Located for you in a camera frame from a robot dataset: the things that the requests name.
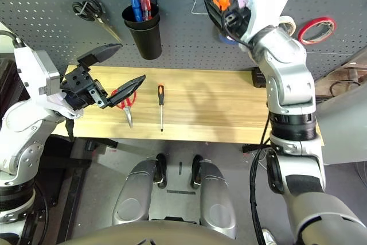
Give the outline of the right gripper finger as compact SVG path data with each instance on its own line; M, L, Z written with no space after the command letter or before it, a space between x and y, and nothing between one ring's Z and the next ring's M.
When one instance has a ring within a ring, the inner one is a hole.
M222 26L221 10L214 4L212 0L204 0L204 4L210 20L214 23L219 31L223 32L224 28Z

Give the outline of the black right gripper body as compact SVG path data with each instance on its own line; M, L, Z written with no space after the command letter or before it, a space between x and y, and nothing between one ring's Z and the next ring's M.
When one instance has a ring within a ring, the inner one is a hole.
M222 28L233 40L240 41L247 31L251 11L247 7L243 9L226 9L222 13Z

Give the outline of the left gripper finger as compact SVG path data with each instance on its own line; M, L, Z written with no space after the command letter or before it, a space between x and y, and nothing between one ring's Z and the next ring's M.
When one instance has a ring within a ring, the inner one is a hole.
M89 52L77 58L81 66L92 66L96 63L102 63L112 57L120 50L122 44L107 44L90 50Z
M106 102L104 103L103 108L114 107L118 103L130 97L144 82L145 78L146 75L142 75L120 86L116 94L111 95L109 98L106 98Z

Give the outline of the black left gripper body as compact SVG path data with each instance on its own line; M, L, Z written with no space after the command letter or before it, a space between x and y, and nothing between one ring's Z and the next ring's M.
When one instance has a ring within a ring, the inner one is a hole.
M65 100L74 110L81 110L95 103L98 107L105 107L107 104L108 93L97 79L92 78L89 69L81 65L65 75L60 88L66 93Z

